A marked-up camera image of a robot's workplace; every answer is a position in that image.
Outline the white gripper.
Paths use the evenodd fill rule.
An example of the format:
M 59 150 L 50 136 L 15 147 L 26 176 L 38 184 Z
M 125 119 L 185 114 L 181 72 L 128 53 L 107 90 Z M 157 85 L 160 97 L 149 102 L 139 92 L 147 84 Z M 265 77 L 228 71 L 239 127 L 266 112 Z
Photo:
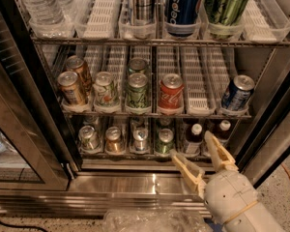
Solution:
M 238 167 L 234 158 L 210 131 L 205 132 L 204 139 L 214 170 L 218 172 L 209 179 L 207 185 L 203 180 L 205 171 L 183 154 L 171 150 L 172 162 L 191 191 L 200 198 L 204 197 L 205 206 L 214 222 L 254 225 L 253 209 L 258 204 L 257 191 L 246 176 L 235 172 Z

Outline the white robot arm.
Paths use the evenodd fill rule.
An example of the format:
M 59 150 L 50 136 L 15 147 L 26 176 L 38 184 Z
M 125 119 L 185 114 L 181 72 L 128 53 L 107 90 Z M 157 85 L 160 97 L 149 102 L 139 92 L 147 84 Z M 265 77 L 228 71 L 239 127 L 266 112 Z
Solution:
M 170 156 L 189 188 L 199 196 L 213 221 L 223 232 L 285 232 L 259 201 L 258 192 L 249 179 L 238 170 L 231 154 L 209 131 L 204 139 L 216 173 L 208 182 L 205 171 L 183 154 L 170 151 Z

